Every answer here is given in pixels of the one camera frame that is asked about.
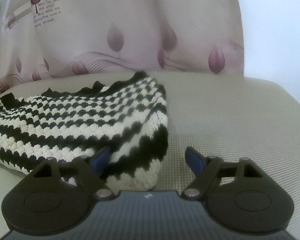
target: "white logo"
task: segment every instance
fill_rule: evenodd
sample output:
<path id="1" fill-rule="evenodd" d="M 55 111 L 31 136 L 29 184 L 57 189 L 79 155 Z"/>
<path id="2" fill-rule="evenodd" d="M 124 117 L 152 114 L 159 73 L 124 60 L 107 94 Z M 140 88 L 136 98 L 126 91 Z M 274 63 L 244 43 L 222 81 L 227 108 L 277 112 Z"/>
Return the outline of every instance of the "white logo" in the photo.
<path id="1" fill-rule="evenodd" d="M 148 194 L 145 194 L 145 198 L 147 198 L 147 199 L 149 199 L 149 198 L 152 198 L 153 197 L 153 195 L 152 194 L 150 194 L 150 193 L 148 193 Z"/>

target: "white wall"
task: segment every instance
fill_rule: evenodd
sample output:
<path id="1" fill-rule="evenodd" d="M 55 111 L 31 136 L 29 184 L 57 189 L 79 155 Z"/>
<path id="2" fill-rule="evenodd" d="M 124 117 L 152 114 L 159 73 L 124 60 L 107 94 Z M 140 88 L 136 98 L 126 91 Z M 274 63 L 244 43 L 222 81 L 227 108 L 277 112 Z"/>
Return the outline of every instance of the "white wall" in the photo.
<path id="1" fill-rule="evenodd" d="M 245 76 L 276 82 L 300 103 L 300 0 L 239 0 Z"/>

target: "beige textured surface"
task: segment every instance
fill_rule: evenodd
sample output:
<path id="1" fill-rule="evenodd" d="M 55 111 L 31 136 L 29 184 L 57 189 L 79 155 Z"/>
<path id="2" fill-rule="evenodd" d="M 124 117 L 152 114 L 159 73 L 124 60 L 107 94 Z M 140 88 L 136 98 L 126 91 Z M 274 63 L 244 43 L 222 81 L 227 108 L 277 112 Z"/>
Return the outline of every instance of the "beige textured surface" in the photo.
<path id="1" fill-rule="evenodd" d="M 280 86 L 237 75 L 150 73 L 165 85 L 169 148 L 157 189 L 183 189 L 194 177 L 184 161 L 187 146 L 225 161 L 250 157 L 293 198 L 288 231 L 300 240 L 300 105 Z M 48 87 L 77 91 L 95 80 L 110 85 L 132 73 L 76 76 L 14 87 L 28 97 Z M 0 203 L 20 179 L 0 169 Z M 7 231 L 0 212 L 0 235 Z"/>

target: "folded cloth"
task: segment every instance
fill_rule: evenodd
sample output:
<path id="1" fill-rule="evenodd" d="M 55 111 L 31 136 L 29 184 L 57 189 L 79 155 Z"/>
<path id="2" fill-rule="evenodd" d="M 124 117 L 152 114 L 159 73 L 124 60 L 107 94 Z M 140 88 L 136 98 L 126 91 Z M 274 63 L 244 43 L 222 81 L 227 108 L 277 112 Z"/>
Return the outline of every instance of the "folded cloth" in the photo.
<path id="1" fill-rule="evenodd" d="M 144 72 L 76 93 L 0 98 L 0 163 L 29 173 L 47 157 L 71 161 L 110 146 L 101 178 L 114 191 L 153 188 L 168 147 L 166 93 Z"/>

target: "striped knitted fabric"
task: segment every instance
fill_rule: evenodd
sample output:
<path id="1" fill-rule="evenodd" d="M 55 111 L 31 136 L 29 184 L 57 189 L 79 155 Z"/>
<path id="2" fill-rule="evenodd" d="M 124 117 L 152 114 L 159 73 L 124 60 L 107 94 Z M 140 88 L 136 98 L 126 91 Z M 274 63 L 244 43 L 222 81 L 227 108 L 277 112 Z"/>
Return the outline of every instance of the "striped knitted fabric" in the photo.
<path id="1" fill-rule="evenodd" d="M 148 190 L 168 147 L 166 94 L 144 72 L 76 93 L 0 98 L 0 163 L 29 173 L 49 156 L 71 161 L 110 146 L 101 178 L 114 191 Z"/>

